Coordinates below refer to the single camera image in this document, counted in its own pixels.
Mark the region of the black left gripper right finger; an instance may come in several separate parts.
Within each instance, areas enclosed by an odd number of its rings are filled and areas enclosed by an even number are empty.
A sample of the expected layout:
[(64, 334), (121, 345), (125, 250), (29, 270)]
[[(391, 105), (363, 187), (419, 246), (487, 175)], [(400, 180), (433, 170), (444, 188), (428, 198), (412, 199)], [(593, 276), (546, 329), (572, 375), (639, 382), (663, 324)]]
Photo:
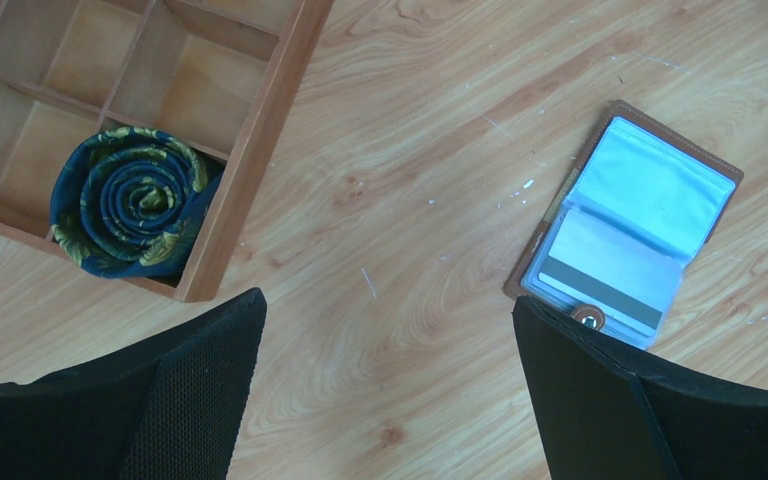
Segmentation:
[(630, 346), (518, 298), (515, 337), (555, 479), (768, 479), (768, 390)]

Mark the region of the brown leather card holder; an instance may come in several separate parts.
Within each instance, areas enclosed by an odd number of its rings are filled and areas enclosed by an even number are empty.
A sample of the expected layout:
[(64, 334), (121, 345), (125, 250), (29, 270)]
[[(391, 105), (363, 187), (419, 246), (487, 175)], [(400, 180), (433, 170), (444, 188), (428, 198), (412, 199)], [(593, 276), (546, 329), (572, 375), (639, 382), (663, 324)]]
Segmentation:
[(504, 284), (639, 349), (650, 348), (687, 266), (744, 177), (614, 100)]

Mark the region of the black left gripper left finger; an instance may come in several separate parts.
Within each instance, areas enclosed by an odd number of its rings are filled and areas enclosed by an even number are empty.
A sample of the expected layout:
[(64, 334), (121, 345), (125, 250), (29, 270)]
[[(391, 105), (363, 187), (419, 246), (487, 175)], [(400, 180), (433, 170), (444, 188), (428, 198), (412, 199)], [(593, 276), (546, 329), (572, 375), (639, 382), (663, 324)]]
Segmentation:
[(0, 384), (0, 479), (223, 479), (267, 303), (250, 289), (28, 384)]

